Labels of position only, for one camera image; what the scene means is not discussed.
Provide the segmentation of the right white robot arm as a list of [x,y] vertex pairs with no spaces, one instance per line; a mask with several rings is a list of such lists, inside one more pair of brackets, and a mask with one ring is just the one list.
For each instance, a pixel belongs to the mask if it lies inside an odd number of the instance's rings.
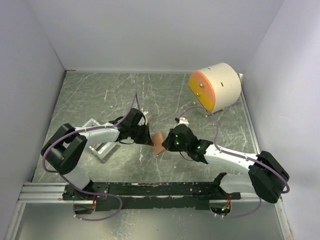
[[220,164],[240,172],[239,176],[227,174],[212,186],[212,193],[218,199],[235,192],[251,193],[275,204],[289,190],[289,174],[268,151],[253,154],[223,148],[197,138],[185,124],[170,129],[161,145],[169,152],[185,152],[195,162]]

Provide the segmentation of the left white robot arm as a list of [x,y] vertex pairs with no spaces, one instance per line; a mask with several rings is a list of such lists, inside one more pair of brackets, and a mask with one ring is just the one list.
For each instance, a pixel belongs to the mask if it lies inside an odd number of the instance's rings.
[[81,199],[94,192],[93,181],[78,166],[85,149],[106,143],[121,143],[130,139],[134,144],[152,146],[148,117],[131,108],[127,114],[102,125],[73,127],[65,123],[41,150],[43,163],[49,163],[75,189]]

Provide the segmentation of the brown leather card holder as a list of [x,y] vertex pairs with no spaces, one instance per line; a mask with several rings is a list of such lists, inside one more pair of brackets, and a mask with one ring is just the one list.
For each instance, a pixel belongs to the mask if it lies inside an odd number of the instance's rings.
[[162,152],[165,151],[165,148],[162,146],[162,143],[164,142],[164,135],[161,131],[157,131],[152,137],[152,149],[153,152],[156,156],[158,156],[159,154],[161,154]]

